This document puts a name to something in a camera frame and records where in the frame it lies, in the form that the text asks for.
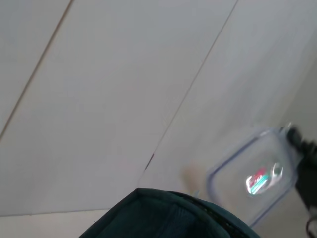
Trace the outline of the dark teal fabric bag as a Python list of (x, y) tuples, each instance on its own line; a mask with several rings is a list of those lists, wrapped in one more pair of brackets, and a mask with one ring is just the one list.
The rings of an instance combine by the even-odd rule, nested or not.
[(79, 238), (260, 238), (220, 206), (190, 195), (137, 188)]

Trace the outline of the clear plastic lidded container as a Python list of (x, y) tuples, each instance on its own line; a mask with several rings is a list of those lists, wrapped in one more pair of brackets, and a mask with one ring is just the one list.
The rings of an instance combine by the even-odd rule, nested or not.
[(297, 180), (296, 153), (287, 131), (260, 130), (229, 152), (208, 172), (207, 198), (254, 226)]

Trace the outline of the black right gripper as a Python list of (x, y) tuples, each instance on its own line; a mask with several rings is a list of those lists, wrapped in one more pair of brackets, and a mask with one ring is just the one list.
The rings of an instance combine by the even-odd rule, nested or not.
[(292, 147), (300, 149), (303, 155), (297, 167), (298, 179), (295, 187), (305, 207), (308, 210), (317, 209), (317, 144), (303, 140), (295, 126), (282, 127), (280, 133), (284, 134)]

